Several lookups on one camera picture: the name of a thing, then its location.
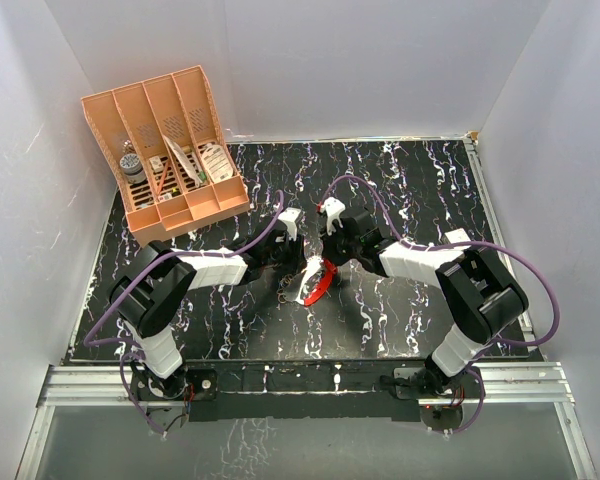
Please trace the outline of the steel key holder red handle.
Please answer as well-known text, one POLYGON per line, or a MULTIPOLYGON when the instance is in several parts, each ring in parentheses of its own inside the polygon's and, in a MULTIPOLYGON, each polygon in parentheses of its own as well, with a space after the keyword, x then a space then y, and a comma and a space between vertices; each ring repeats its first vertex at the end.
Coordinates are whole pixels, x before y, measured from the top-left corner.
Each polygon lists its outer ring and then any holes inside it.
POLYGON ((299 273, 281 281, 278 299, 281 303, 310 307, 327 293, 336 273, 337 267, 331 262, 320 255, 312 256, 299 273))

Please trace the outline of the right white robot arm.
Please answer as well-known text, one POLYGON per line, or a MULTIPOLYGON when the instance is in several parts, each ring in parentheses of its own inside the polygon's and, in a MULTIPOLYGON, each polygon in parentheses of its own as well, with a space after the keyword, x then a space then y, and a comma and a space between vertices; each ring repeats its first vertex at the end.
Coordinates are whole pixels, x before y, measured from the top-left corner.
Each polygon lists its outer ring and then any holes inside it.
POLYGON ((329 198, 318 208, 322 257, 335 267, 355 260, 369 273, 404 278, 438 288, 453 325, 424 366, 396 385, 446 397, 458 389, 461 373, 495 336, 529 306, 526 293, 488 247, 461 246, 420 251, 384 236, 364 207, 347 208, 329 198))

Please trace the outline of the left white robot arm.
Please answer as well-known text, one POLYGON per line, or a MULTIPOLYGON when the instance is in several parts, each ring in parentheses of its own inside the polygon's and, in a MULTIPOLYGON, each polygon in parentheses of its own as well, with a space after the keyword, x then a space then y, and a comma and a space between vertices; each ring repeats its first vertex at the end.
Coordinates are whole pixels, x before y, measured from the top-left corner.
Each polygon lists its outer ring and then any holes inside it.
POLYGON ((177 257, 163 242, 145 246, 109 289, 109 301, 143 352, 143 382, 156 396, 174 399, 186 387, 184 361, 170 322, 191 290, 241 286, 256 281, 268 268, 280 277, 306 266, 304 236, 278 220, 263 235, 264 225, 246 238, 218 250, 177 257))

